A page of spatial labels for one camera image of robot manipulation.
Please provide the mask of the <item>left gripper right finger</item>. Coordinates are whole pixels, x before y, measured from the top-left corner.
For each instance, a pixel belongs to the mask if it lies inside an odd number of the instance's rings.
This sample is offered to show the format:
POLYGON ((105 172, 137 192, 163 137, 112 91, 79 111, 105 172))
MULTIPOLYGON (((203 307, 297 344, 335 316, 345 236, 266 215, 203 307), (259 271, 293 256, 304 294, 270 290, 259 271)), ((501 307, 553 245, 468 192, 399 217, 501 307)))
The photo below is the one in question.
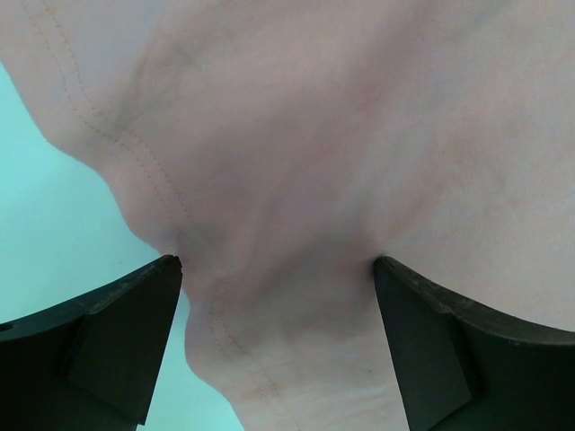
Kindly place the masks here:
POLYGON ((390 257, 373 267, 411 430, 572 430, 574 335, 440 286, 390 257))

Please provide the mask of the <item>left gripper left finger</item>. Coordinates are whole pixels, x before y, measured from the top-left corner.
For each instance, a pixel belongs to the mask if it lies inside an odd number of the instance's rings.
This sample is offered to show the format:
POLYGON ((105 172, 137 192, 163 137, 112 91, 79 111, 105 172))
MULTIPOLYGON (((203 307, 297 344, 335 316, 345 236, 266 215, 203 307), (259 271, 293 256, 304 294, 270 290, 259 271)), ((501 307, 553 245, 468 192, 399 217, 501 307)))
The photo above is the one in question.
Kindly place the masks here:
POLYGON ((3 430, 145 424, 181 290, 162 256, 106 286, 1 325, 3 430))

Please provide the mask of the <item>pink t shirt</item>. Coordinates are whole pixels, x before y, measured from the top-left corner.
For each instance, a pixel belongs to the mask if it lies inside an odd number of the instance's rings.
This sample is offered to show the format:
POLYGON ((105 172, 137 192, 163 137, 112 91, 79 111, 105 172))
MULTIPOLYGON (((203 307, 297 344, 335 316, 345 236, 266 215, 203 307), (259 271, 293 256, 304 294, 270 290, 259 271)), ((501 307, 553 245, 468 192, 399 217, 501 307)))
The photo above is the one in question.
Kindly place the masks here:
POLYGON ((247 430, 404 430, 389 255, 574 326, 571 1, 4 1, 47 141, 183 265, 185 355, 247 430))

